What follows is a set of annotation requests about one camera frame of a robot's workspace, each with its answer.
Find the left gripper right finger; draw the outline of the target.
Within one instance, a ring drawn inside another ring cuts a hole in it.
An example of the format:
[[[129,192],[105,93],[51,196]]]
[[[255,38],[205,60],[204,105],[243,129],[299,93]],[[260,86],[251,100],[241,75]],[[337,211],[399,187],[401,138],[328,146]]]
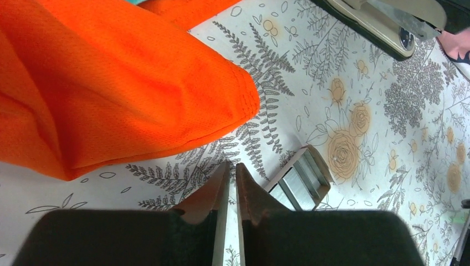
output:
[[[291,211],[236,165],[242,265],[422,265],[388,211]]]

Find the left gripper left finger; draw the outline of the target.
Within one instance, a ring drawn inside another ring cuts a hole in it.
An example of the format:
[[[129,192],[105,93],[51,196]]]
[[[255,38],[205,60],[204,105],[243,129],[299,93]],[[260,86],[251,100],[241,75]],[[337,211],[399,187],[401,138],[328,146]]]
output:
[[[222,265],[229,163],[167,211],[60,210],[33,227],[14,265]]]

